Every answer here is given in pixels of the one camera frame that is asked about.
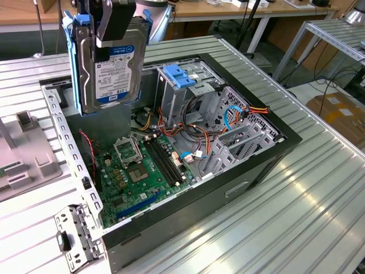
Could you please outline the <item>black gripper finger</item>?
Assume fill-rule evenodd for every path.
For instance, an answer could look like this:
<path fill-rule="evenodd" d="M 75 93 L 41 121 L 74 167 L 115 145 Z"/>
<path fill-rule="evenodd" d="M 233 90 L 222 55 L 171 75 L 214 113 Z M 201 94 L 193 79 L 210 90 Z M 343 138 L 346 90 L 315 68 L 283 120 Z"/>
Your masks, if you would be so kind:
<path fill-rule="evenodd" d="M 109 60 L 108 48 L 123 39 L 135 9 L 135 1 L 88 1 L 93 61 Z"/>

